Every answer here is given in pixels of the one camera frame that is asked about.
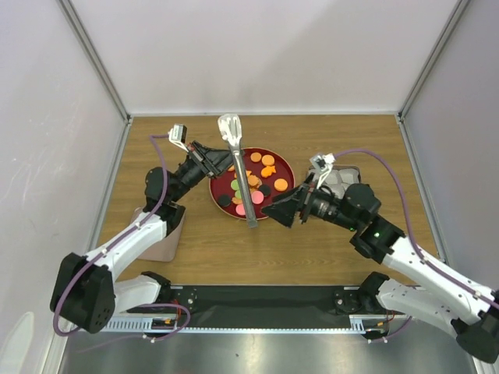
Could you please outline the round red tray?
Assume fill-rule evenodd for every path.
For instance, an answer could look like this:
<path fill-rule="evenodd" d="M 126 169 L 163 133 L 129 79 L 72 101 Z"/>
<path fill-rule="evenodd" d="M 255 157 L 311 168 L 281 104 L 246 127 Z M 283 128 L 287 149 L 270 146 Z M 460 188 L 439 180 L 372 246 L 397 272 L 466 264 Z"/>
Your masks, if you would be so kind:
<path fill-rule="evenodd" d="M 261 209 L 265 206 L 269 205 L 272 202 L 272 199 L 278 194 L 282 193 L 274 189 L 274 181 L 278 178 L 284 178 L 288 182 L 288 188 L 285 190 L 287 192 L 290 189 L 295 187 L 295 177 L 289 163 L 280 155 L 275 153 L 274 151 L 267 150 L 259 147 L 247 147 L 242 150 L 243 152 L 243 160 L 246 166 L 246 176 L 248 178 L 249 175 L 256 175 L 260 179 L 260 183 L 257 186 L 258 188 L 262 185 L 269 185 L 271 187 L 271 194 L 267 197 L 264 197 L 264 201 L 256 205 L 253 203 L 253 208 L 255 210 L 255 214 L 258 220 L 262 220 L 266 217 L 261 212 Z M 261 170 L 265 167 L 261 160 L 260 162 L 252 162 L 250 160 L 250 155 L 252 153 L 260 153 L 261 156 L 270 154 L 274 157 L 274 166 L 276 167 L 276 173 L 273 174 L 270 178 L 262 178 L 260 175 Z M 213 201 L 218 205 L 217 199 L 220 195 L 226 194 L 231 199 L 235 197 L 235 191 L 231 189 L 231 181 L 237 178 L 234 178 L 234 171 L 227 171 L 221 177 L 216 179 L 211 179 L 209 181 L 209 190 Z M 234 217 L 243 219 L 245 216 L 239 216 L 235 211 L 235 204 L 232 202 L 230 206 L 220 207 L 226 214 Z"/>

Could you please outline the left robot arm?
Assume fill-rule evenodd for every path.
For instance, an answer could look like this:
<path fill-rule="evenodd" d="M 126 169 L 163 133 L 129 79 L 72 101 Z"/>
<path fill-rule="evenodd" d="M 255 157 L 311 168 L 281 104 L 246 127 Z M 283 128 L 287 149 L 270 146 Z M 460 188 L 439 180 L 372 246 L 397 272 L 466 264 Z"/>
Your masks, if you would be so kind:
<path fill-rule="evenodd" d="M 186 211 L 178 201 L 204 178 L 222 176 L 232 163 L 229 150 L 192 141 L 175 171 L 164 165 L 150 169 L 145 176 L 146 202 L 132 223 L 87 254 L 72 252 L 61 261 L 50 301 L 54 331 L 60 337 L 70 335 L 59 327 L 60 319 L 76 330 L 97 333 L 120 312 L 187 313 L 172 301 L 171 283 L 163 276 L 147 271 L 132 280 L 117 279 L 148 249 L 178 242 Z"/>

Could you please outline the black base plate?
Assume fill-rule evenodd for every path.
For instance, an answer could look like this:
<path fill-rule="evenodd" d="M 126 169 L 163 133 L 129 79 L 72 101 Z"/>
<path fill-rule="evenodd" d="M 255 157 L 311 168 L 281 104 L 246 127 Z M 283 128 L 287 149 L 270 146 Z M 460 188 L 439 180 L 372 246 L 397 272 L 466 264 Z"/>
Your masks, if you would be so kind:
<path fill-rule="evenodd" d="M 183 305 L 202 326 L 248 326 L 257 320 L 271 326 L 310 326 L 313 321 L 331 322 L 334 316 L 395 316 L 358 288 L 337 285 L 172 286 L 155 303 L 161 302 Z"/>

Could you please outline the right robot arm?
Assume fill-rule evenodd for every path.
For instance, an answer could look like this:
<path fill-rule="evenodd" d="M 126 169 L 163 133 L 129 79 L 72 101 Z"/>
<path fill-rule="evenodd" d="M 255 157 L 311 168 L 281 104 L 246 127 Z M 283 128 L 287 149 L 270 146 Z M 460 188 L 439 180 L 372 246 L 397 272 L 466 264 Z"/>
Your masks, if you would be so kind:
<path fill-rule="evenodd" d="M 363 257 L 389 267 L 418 284 L 417 289 L 380 273 L 362 283 L 360 307 L 388 309 L 435 326 L 474 358 L 498 359 L 498 293 L 470 280 L 419 247 L 410 233 L 384 219 L 381 202 L 366 184 L 350 185 L 342 198 L 303 183 L 272 199 L 263 213 L 291 227 L 296 218 L 317 217 L 353 232 L 350 240 Z"/>

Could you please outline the gold cookie tin box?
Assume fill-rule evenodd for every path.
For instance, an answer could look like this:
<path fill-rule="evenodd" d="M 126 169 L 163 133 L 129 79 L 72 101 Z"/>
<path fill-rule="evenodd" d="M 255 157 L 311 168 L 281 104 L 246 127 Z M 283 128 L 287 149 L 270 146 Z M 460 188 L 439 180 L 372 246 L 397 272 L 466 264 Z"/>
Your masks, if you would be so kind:
<path fill-rule="evenodd" d="M 350 185 L 360 182 L 361 174 L 357 167 L 334 166 L 323 180 L 320 189 L 341 199 Z"/>

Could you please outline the round orange sandwich cookie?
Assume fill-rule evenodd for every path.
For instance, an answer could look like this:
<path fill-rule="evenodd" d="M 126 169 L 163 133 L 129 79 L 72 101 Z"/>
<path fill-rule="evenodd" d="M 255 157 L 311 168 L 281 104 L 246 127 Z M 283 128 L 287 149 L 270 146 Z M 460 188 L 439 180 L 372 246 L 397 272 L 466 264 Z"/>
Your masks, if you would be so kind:
<path fill-rule="evenodd" d="M 278 178 L 274 181 L 274 189 L 284 192 L 288 188 L 288 182 L 284 178 Z"/>

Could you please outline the black sandwich cookie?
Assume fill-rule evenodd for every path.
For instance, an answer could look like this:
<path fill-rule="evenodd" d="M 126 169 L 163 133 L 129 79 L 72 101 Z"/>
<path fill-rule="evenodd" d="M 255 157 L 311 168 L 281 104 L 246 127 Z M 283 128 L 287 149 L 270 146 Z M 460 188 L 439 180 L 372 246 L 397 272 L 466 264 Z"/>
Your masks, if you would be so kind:
<path fill-rule="evenodd" d="M 262 184 L 258 190 L 262 192 L 262 194 L 267 197 L 271 194 L 271 187 L 269 185 Z"/>
<path fill-rule="evenodd" d="M 223 194 L 218 197 L 217 202 L 220 207 L 227 207 L 231 205 L 232 199 L 228 195 Z"/>

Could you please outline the green macaron upper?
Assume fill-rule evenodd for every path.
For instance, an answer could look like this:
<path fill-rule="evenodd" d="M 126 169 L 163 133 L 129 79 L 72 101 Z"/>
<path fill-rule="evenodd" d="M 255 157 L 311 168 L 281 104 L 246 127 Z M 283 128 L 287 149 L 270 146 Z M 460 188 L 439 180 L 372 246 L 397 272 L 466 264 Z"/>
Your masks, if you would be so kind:
<path fill-rule="evenodd" d="M 231 189 L 234 190 L 234 191 L 238 191 L 239 190 L 239 182 L 237 179 L 234 179 L 231 181 Z"/>

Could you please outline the gold tin lid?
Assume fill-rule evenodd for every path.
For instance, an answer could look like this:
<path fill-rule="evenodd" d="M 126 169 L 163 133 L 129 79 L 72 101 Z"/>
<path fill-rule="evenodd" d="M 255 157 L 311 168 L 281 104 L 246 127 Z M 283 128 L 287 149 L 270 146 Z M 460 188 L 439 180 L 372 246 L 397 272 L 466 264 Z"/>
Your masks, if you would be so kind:
<path fill-rule="evenodd" d="M 173 225 L 172 227 L 168 226 L 168 236 L 150 246 L 138 259 L 163 263 L 171 262 L 175 258 L 177 248 L 179 247 L 185 218 L 185 207 L 178 206 L 173 217 Z"/>

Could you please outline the round orange biscuit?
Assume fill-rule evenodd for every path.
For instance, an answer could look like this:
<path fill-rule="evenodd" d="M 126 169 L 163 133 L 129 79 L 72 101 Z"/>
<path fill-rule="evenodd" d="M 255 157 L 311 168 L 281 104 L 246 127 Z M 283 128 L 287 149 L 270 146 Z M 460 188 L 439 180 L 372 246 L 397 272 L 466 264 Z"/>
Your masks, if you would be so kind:
<path fill-rule="evenodd" d="M 264 166 L 270 167 L 274 165 L 274 157 L 270 154 L 262 156 L 261 162 Z"/>

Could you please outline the pink cookie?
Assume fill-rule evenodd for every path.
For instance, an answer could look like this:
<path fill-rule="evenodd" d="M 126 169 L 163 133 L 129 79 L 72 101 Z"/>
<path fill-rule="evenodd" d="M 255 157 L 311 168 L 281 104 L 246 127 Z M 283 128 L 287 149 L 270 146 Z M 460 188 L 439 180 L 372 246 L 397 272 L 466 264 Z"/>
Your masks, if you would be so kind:
<path fill-rule="evenodd" d="M 236 213 L 239 215 L 239 216 L 245 216 L 246 215 L 246 211 L 245 211 L 245 208 L 242 204 L 238 204 L 235 206 L 235 211 Z"/>
<path fill-rule="evenodd" d="M 264 201 L 264 194 L 259 190 L 254 191 L 251 194 L 251 199 L 254 204 L 259 205 Z"/>

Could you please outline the steel serving tongs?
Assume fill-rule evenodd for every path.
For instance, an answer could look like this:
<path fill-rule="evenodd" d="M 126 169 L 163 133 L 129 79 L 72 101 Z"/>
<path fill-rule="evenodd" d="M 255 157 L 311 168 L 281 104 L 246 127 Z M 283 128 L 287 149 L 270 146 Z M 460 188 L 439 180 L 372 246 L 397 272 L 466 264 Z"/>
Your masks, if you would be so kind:
<path fill-rule="evenodd" d="M 246 176 L 246 166 L 242 154 L 242 125 L 237 114 L 224 114 L 218 118 L 218 128 L 221 138 L 228 144 L 231 151 L 235 173 L 237 175 L 242 204 L 249 228 L 257 227 L 257 217 L 251 200 L 250 187 Z"/>

